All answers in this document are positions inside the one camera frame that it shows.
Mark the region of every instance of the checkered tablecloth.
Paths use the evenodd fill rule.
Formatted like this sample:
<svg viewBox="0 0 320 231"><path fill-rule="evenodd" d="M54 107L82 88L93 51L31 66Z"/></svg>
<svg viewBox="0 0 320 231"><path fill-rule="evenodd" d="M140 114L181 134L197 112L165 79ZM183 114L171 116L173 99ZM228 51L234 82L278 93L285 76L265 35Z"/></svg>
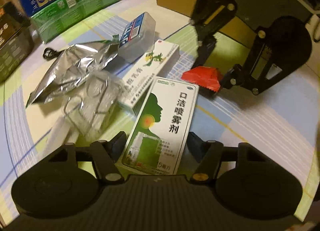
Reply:
<svg viewBox="0 0 320 231"><path fill-rule="evenodd" d="M12 183L42 159L48 133L62 115L58 102L25 109L30 92L52 63L42 58L44 49L111 39L114 34L121 35L124 27L145 11L157 22L156 38L180 45L181 57L168 76L180 79L196 57L196 33L188 25L188 17L157 6L156 0L121 0L73 26L51 43L39 44L0 86L0 215L6 223L18 216L10 194ZM244 46L220 33L216 38L217 47L208 65L214 66L221 58L234 64L234 60L247 56L249 50ZM112 71L119 77L131 66L124 60L121 62ZM304 187L296 216L304 219L319 183L315 149L317 89L318 76L305 65L259 96L240 87L223 89L212 100L199 96L190 130L203 140L218 140L226 146L248 142L295 175ZM134 120L134 116L118 110L101 139L109 140L121 130L129 134ZM189 175L196 166L186 148L178 173Z"/></svg>

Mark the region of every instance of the screw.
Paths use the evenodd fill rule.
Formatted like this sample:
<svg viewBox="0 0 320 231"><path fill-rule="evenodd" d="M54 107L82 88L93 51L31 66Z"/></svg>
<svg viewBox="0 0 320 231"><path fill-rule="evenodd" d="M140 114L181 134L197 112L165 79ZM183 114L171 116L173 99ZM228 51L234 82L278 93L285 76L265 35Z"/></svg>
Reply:
<svg viewBox="0 0 320 231"><path fill-rule="evenodd" d="M254 94L255 96L259 94L259 90L254 88L252 89L252 94Z"/></svg>
<svg viewBox="0 0 320 231"><path fill-rule="evenodd" d="M192 175L192 178L196 181L206 181L209 179L209 176L205 173L195 173Z"/></svg>
<svg viewBox="0 0 320 231"><path fill-rule="evenodd" d="M118 173L109 173L106 175L106 180L108 181L118 181L122 178L122 176Z"/></svg>
<svg viewBox="0 0 320 231"><path fill-rule="evenodd" d="M231 85L235 86L237 84L237 81L235 79L230 79Z"/></svg>
<svg viewBox="0 0 320 231"><path fill-rule="evenodd" d="M259 36L259 38L264 39L266 37L266 33L262 30L258 31L258 36Z"/></svg>
<svg viewBox="0 0 320 231"><path fill-rule="evenodd" d="M233 11L233 10L235 9L235 5L234 5L234 4L228 4L228 5L227 5L227 9L228 9L229 11Z"/></svg>

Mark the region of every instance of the plastic wrap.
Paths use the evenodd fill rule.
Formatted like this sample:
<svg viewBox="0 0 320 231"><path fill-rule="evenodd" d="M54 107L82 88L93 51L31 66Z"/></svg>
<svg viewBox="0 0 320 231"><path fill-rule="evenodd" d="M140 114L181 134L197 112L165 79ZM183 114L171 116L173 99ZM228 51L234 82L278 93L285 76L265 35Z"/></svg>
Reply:
<svg viewBox="0 0 320 231"><path fill-rule="evenodd" d="M41 40L49 42L86 17L119 0L57 0L31 17Z"/></svg>
<svg viewBox="0 0 320 231"><path fill-rule="evenodd" d="M118 50L119 35L112 40L71 45L53 62L30 94L26 107L32 103L48 103L81 86L93 72L105 68Z"/></svg>
<svg viewBox="0 0 320 231"><path fill-rule="evenodd" d="M84 89L69 97L63 113L89 142L95 141L109 124L123 81L107 71L95 71Z"/></svg>

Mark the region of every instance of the green dragon logo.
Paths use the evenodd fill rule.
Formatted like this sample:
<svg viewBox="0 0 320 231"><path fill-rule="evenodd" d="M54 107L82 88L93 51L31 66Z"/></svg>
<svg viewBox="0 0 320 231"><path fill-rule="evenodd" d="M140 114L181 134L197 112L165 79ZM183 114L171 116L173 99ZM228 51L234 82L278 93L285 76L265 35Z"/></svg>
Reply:
<svg viewBox="0 0 320 231"><path fill-rule="evenodd" d="M162 53L160 53L157 56L153 56L153 51L146 55L146 61L148 61L147 64L143 65L143 67L147 66L150 67L153 61L158 61L160 64L166 59L162 58Z"/></svg>

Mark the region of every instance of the red plastic bag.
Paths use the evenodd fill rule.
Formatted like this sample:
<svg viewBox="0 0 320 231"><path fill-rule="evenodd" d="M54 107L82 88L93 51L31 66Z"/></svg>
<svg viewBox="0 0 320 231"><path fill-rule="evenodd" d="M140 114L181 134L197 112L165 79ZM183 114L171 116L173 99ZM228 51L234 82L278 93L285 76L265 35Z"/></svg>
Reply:
<svg viewBox="0 0 320 231"><path fill-rule="evenodd" d="M218 92L222 75L217 68L199 66L184 72L181 79Z"/></svg>

